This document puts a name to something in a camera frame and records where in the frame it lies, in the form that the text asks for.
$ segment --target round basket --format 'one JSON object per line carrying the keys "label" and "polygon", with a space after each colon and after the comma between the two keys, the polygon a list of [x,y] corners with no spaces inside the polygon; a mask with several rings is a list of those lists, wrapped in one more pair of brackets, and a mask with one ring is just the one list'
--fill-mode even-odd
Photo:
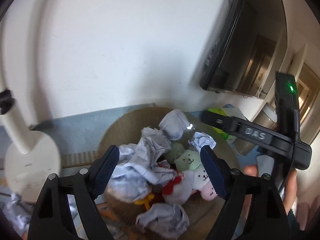
{"label": "round basket", "polygon": [[[137,144],[141,137],[141,130],[144,127],[159,129],[158,124],[170,111],[172,109],[167,107],[146,107],[123,115],[109,127],[102,137],[98,149],[98,157],[101,157],[112,144],[117,146],[129,143]],[[212,127],[202,123],[193,115],[186,113],[186,116],[190,123],[194,125],[196,131],[209,134],[217,142],[214,152],[219,158],[224,159],[230,168],[240,168],[239,162],[228,143]],[[185,149],[189,148],[187,136],[183,136],[179,142]],[[106,193],[104,196],[109,207],[112,208],[120,220],[130,227],[132,231],[142,234],[136,229],[135,221],[137,215],[145,212],[144,207],[118,201]],[[224,200],[220,197],[212,201],[205,201],[201,198],[199,192],[193,194],[183,205],[188,214],[190,226],[179,239],[205,239],[217,219],[223,203]],[[163,239],[150,230],[146,230],[143,235],[147,239]]]}

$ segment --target round white base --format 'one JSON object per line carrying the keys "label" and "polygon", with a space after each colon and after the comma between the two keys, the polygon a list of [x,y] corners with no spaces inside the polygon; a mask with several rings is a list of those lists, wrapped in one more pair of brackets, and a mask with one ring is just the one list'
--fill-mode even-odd
{"label": "round white base", "polygon": [[42,186],[51,173],[61,170],[60,153],[47,134],[31,131],[36,146],[28,154],[20,153],[14,144],[7,150],[4,174],[9,188],[28,203],[36,203]]}

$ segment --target television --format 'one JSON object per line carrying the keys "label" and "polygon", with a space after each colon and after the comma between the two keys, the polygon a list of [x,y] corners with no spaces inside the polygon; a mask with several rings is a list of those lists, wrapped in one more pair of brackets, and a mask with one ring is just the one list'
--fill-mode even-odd
{"label": "television", "polygon": [[282,0],[234,0],[204,66],[204,90],[264,99],[287,49]]}

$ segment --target finger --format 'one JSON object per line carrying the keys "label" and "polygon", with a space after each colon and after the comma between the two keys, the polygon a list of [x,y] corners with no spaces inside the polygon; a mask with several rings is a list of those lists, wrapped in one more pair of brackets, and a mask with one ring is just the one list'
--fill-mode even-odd
{"label": "finger", "polygon": [[284,188],[283,206],[287,214],[296,200],[297,188],[297,171],[293,169],[288,175],[287,183]]}
{"label": "finger", "polygon": [[300,230],[305,230],[308,221],[310,206],[308,203],[298,204],[297,222],[300,225]]}
{"label": "finger", "polygon": [[318,195],[318,196],[315,197],[315,199],[313,200],[313,202],[311,204],[307,225],[312,220],[312,218],[315,215],[315,213],[317,212],[319,206],[320,206],[320,196]]}
{"label": "finger", "polygon": [[[243,170],[244,174],[257,177],[258,176],[258,168],[257,165],[246,166]],[[243,215],[245,218],[248,217],[250,203],[251,203],[252,195],[246,195],[243,202]]]}

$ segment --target blue gripper pad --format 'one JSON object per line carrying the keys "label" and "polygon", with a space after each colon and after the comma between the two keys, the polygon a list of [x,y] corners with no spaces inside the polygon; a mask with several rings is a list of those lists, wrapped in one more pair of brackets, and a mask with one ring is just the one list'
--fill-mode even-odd
{"label": "blue gripper pad", "polygon": [[200,159],[215,192],[226,200],[229,194],[226,185],[231,177],[230,167],[224,160],[219,159],[208,145],[201,148]]}
{"label": "blue gripper pad", "polygon": [[119,148],[111,145],[105,154],[89,168],[90,195],[96,199],[107,187],[111,175],[119,161]]}

